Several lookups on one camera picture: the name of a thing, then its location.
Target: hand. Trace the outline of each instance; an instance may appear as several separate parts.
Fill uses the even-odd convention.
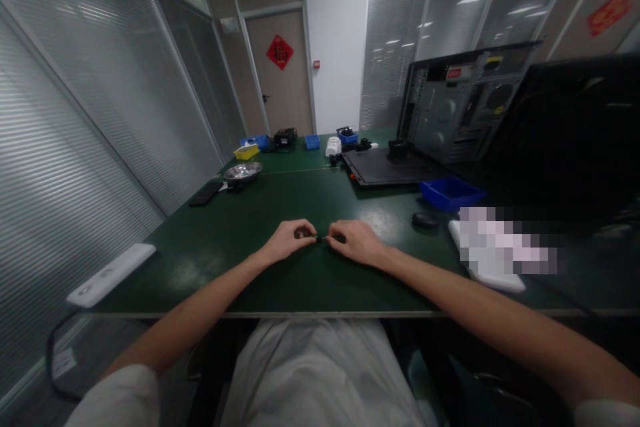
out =
[[[346,242],[333,236],[342,236]],[[389,249],[375,234],[367,222],[362,220],[338,220],[329,226],[329,245],[356,262],[378,267],[384,253]]]
[[[269,264],[284,260],[293,252],[304,246],[315,244],[315,237],[296,238],[295,231],[299,228],[307,229],[312,235],[317,235],[315,227],[308,220],[290,220],[282,222],[257,253]]]

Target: person's left hand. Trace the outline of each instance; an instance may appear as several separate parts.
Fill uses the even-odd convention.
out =
[[[299,228],[306,228],[312,235],[317,235],[315,227],[306,219],[282,222],[258,254],[271,265],[304,246],[315,244],[314,237],[296,238],[295,231]]]

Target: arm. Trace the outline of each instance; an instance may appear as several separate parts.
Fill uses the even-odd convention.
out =
[[[171,310],[120,354],[102,378],[132,364],[146,365],[162,375],[213,327],[229,304],[263,270],[316,242],[313,237],[295,238],[298,228],[307,228],[316,235],[307,220],[282,222],[264,247]]]
[[[331,236],[345,237],[342,244]],[[338,221],[329,245],[387,272],[429,298],[458,324],[524,365],[572,408],[584,400],[640,406],[640,379],[604,349],[556,321],[464,277],[384,245],[361,221]]]

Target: yellow plastic bin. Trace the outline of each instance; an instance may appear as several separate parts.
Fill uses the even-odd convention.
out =
[[[238,160],[248,160],[253,157],[256,153],[258,153],[259,148],[256,143],[253,145],[245,145],[244,147],[240,147],[238,150],[235,150],[235,157]]]

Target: desk surface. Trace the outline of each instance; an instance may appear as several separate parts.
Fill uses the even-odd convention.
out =
[[[381,143],[391,136],[370,134],[370,140]],[[321,137],[321,145],[326,137]],[[429,209],[417,187],[361,188],[344,170],[329,167],[322,149],[307,151],[303,142],[299,139],[299,148],[292,153],[258,154],[255,161],[263,164],[263,173],[240,194],[221,192],[205,207],[180,207],[145,240],[158,252],[89,313],[161,316],[258,250],[280,221],[296,218],[307,218],[321,235],[335,220],[365,220],[385,243],[466,276],[445,214],[434,212],[441,221],[435,231],[420,232],[411,225],[414,212]],[[491,205],[491,195],[487,199]],[[589,268],[579,276],[576,285],[599,282],[606,287],[586,296],[580,287],[568,288],[590,308],[610,313],[638,309],[637,282],[627,286],[629,292],[614,296],[602,271]],[[569,276],[550,277],[545,279],[564,288],[574,286],[567,282]],[[529,278],[523,281],[527,290],[512,298],[548,314],[576,314],[562,297]],[[292,315],[436,316],[440,312],[396,279],[343,258],[323,242],[269,268],[227,312],[227,316]]]

